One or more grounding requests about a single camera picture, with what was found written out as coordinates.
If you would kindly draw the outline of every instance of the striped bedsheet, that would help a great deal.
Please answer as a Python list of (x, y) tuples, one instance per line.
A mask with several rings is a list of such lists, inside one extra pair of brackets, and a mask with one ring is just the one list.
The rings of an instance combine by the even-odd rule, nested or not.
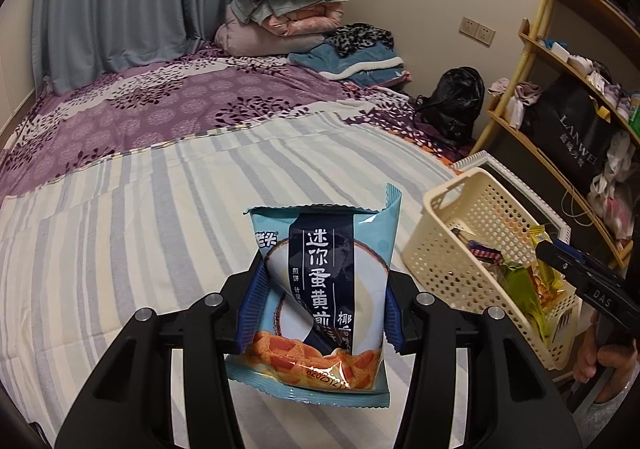
[[(256, 246), (251, 206), (337, 203), (381, 208), (403, 193), (393, 266), (425, 191), (452, 172), (418, 147), (331, 113), (191, 137), (73, 172), (0, 209), (0, 379), (50, 441), (100, 356), (130, 316), (219, 291)], [(174, 357), (176, 443), (187, 447), (181, 352)], [(249, 448), (389, 448), (413, 359), (385, 346), (388, 409), (301, 405), (232, 382)], [(459, 357), (459, 375), (465, 375)], [(452, 447), (465, 424), (459, 390)]]

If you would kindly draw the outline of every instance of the egg yolk pancake package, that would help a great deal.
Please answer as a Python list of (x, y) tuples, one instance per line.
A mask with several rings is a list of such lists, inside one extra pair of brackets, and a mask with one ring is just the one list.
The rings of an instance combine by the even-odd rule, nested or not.
[(401, 192), (386, 207), (249, 211), (270, 291), (253, 342), (229, 378), (281, 399), (388, 407), (382, 360), (386, 280)]

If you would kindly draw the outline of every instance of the human hand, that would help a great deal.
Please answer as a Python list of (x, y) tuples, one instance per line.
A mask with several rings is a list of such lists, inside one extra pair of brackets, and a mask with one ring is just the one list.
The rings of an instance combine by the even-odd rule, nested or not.
[(596, 362), (606, 368), (615, 368), (616, 371), (611, 380), (596, 398), (596, 403), (603, 403), (613, 399), (631, 380), (638, 360), (638, 350), (635, 340), (630, 347), (608, 345), (598, 350), (595, 337), (597, 322), (598, 313), (596, 312), (591, 317), (591, 327), (587, 330), (584, 342), (578, 350), (578, 360), (574, 365), (574, 379), (583, 384), (593, 379), (596, 374)]

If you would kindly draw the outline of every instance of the wooden shelf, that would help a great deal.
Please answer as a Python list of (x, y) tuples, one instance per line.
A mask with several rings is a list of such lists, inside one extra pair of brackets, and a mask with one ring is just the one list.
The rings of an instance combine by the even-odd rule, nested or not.
[(507, 121), (498, 116), (495, 111), (490, 110), (489, 116), (494, 119), (495, 122), (500, 124), (507, 132), (509, 132), (519, 143), (521, 143), (529, 152), (536, 157), (536, 159), (543, 165), (545, 168), (560, 182), (560, 184), (568, 191), (569, 196), (571, 196), (577, 204), (582, 208), (583, 211), (587, 214), (588, 218), (593, 221), (594, 227), (601, 234), (602, 238), (606, 242), (607, 246), (611, 250), (613, 256), (616, 259), (617, 264), (620, 267), (625, 266), (625, 258), (627, 257), (627, 253), (631, 251), (633, 248), (633, 244), (626, 246), (624, 251), (619, 251), (616, 247), (615, 239), (612, 238), (609, 230), (606, 228), (605, 224), (602, 220), (594, 213), (593, 209), (589, 205), (588, 201), (578, 192), (578, 190), (574, 187), (574, 185), (569, 182), (564, 175), (556, 168), (555, 164), (542, 152), (540, 151), (533, 142), (529, 140), (529, 137), (521, 133), (520, 131), (512, 128)]
[(549, 66), (555, 68), (556, 70), (560, 70), (563, 73), (568, 73), (568, 74), (572, 75), (573, 77), (579, 79), (582, 82), (582, 84), (584, 85), (585, 89), (600, 104), (604, 105), (605, 107), (607, 107), (609, 109), (609, 111), (611, 112), (611, 121), (612, 122), (617, 122), (618, 125), (620, 126), (620, 128), (622, 128), (623, 130), (625, 130), (626, 132), (629, 133), (633, 143), (636, 146), (640, 147), (640, 137), (638, 137), (638, 134), (636, 134), (634, 129), (629, 125), (628, 122), (625, 121), (625, 119), (620, 117), (620, 115), (618, 114), (616, 109), (613, 107), (613, 104), (611, 104), (609, 101), (607, 101), (605, 96), (603, 94), (601, 94), (595, 86), (593, 86), (589, 81), (587, 81), (587, 79), (585, 79), (585, 77), (583, 77), (582, 74), (580, 74), (580, 72), (578, 72), (575, 68), (573, 68), (568, 63), (565, 63), (556, 54), (553, 54), (553, 52), (551, 52), (547, 47), (545, 47), (545, 46), (539, 44), (537, 41), (534, 41), (533, 39), (531, 39), (529, 36), (526, 35), (525, 32), (520, 32), (520, 39), (522, 41), (524, 41), (524, 42), (528, 42), (528, 43), (532, 44), (533, 45), (533, 51), (535, 52), (535, 54), (538, 57), (540, 57)]
[(605, 0), (559, 0), (609, 38), (640, 69), (640, 30)]

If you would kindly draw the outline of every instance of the wall socket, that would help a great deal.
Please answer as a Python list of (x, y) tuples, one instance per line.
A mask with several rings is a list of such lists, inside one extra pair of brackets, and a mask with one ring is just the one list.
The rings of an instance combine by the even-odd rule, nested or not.
[(488, 26), (480, 25), (480, 23), (470, 20), (469, 18), (462, 18), (460, 33), (487, 46), (491, 46), (495, 36), (495, 30)]

